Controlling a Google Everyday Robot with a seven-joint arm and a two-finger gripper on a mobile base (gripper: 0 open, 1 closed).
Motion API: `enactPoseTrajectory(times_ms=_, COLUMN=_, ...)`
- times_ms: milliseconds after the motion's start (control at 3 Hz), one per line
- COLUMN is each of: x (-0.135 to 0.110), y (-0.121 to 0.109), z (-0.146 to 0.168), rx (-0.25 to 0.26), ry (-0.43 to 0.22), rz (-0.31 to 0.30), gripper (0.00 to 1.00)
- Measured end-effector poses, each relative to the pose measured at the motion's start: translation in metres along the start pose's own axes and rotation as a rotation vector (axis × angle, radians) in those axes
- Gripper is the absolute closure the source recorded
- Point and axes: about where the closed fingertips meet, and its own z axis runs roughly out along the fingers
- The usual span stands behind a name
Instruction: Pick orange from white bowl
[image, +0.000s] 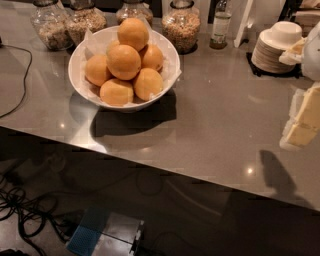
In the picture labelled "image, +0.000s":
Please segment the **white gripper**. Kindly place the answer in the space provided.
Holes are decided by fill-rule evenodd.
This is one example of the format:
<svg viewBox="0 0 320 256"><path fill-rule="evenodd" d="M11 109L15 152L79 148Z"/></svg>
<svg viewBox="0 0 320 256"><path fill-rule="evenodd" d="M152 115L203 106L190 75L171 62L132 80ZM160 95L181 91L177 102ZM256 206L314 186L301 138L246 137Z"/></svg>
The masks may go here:
<svg viewBox="0 0 320 256"><path fill-rule="evenodd" d="M307 39L301 38L284 51L279 62L286 65L301 64L302 73L312 81L320 81L320 22L309 32ZM297 89L290 105L280 147L296 151L307 146L320 131L320 82L309 89Z"/></svg>

